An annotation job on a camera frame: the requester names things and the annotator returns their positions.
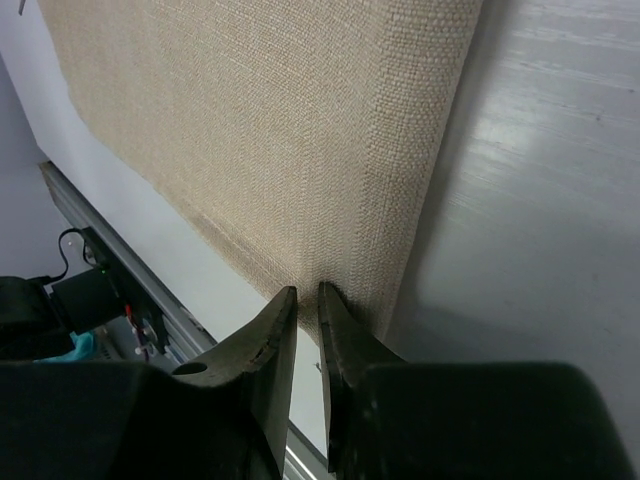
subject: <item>table surface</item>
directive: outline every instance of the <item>table surface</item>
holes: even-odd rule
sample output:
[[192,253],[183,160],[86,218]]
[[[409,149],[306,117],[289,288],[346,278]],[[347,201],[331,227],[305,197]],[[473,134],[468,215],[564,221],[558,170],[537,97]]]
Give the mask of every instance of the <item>table surface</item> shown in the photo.
[[[0,52],[38,145],[218,340],[264,305],[69,102],[37,2]],[[411,360],[558,360],[640,467],[640,2],[486,0],[387,342]],[[300,332],[291,418],[322,451]]]

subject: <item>beige fabric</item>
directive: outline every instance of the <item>beige fabric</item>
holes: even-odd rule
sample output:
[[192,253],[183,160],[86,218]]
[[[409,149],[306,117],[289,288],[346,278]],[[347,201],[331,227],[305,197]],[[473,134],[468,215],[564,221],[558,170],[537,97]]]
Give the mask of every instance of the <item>beige fabric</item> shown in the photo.
[[97,138],[311,331],[330,280],[384,334],[480,0],[39,3]]

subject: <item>woven fabric texture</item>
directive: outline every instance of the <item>woven fabric texture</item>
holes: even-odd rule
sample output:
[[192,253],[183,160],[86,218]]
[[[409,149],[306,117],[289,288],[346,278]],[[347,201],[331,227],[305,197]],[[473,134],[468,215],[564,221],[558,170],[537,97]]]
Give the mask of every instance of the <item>woven fabric texture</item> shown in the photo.
[[39,0],[92,133],[260,293],[382,336],[480,0]]

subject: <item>screw hole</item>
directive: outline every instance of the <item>screw hole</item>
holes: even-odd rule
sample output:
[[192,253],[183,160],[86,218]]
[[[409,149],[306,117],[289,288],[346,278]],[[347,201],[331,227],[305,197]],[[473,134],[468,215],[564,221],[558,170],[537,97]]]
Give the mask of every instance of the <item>screw hole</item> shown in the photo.
[[207,369],[204,363],[192,362],[180,365],[173,371],[174,375],[193,375],[194,373],[201,373]]

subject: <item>metal bar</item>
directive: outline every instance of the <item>metal bar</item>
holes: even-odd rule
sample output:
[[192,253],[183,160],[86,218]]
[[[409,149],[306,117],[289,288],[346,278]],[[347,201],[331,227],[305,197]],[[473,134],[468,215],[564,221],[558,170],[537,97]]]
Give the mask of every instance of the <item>metal bar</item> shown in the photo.
[[[182,357],[188,361],[215,346],[216,340],[204,330],[64,174],[51,162],[42,164],[40,169],[55,205],[69,223],[76,228],[92,227],[163,311],[172,348],[178,349]],[[322,462],[322,455],[309,445],[304,435],[289,422],[284,478],[329,478],[326,464]]]

